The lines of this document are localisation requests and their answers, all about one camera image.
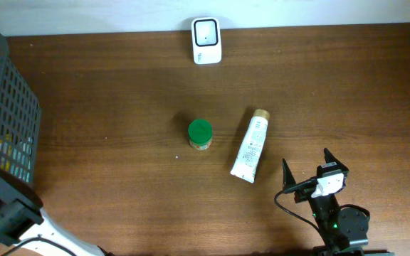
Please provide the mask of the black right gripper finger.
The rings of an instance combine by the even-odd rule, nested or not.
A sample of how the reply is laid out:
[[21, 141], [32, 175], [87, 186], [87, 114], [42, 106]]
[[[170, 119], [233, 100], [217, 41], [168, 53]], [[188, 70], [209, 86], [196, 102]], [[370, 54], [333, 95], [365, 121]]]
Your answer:
[[325, 155], [325, 162], [327, 164], [330, 164], [332, 162], [335, 162], [337, 166], [342, 170], [342, 171], [348, 171], [348, 168], [341, 162], [339, 161], [331, 152], [329, 149], [324, 148], [324, 155]]
[[288, 189], [294, 186], [296, 184], [296, 181], [285, 159], [283, 159], [282, 161], [282, 169], [283, 169], [283, 189]]

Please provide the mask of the white cream tube gold cap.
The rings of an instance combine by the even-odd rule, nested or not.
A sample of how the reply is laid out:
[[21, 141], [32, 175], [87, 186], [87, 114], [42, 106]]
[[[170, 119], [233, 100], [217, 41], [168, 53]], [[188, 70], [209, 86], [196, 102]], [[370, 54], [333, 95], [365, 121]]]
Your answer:
[[253, 183], [265, 144], [270, 113], [257, 109], [253, 113], [230, 174]]

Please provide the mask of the green lid jar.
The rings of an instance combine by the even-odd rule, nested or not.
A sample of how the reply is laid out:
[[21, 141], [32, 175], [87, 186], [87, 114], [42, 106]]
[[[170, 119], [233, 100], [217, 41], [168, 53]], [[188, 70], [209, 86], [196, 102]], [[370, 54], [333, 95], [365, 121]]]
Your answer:
[[195, 119], [188, 126], [189, 144], [196, 150], [203, 151], [212, 143], [212, 126], [205, 119]]

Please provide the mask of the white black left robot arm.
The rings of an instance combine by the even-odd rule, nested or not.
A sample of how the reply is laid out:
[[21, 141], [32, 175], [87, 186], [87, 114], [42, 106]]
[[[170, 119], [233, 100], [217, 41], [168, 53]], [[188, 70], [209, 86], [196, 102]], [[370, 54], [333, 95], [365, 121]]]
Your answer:
[[56, 224], [33, 189], [1, 169], [0, 244], [10, 247], [5, 255], [20, 249], [44, 256], [111, 254]]

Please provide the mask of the mint green tissue packet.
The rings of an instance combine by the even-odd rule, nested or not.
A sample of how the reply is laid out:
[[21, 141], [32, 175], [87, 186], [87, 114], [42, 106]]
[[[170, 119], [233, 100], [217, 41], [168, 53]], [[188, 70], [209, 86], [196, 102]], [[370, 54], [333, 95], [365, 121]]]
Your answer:
[[33, 139], [29, 137], [26, 141], [20, 141], [16, 144], [12, 160], [11, 174], [23, 182], [31, 183], [33, 177], [33, 168], [31, 167], [31, 157], [33, 154]]

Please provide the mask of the yellow snack packet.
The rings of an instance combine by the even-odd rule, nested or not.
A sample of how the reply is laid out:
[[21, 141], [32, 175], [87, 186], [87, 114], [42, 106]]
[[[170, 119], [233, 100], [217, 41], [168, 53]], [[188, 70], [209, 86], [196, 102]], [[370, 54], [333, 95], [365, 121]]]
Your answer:
[[8, 132], [3, 139], [0, 139], [0, 169], [12, 173], [14, 171], [12, 142], [14, 136]]

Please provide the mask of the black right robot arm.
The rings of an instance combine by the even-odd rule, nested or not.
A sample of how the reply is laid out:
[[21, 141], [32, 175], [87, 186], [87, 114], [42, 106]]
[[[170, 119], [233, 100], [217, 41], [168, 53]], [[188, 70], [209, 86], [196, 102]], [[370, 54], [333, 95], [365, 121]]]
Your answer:
[[[349, 169], [329, 149], [324, 149], [325, 163], [319, 165], [316, 175], [296, 182], [286, 160], [282, 160], [283, 188], [274, 196], [274, 203], [287, 214], [311, 225], [319, 234], [323, 246], [314, 247], [313, 255], [391, 255], [388, 251], [366, 251], [369, 244], [370, 212], [354, 204], [340, 205], [336, 193], [346, 186]], [[296, 203], [308, 202], [314, 222], [288, 210], [278, 197], [292, 193]]]

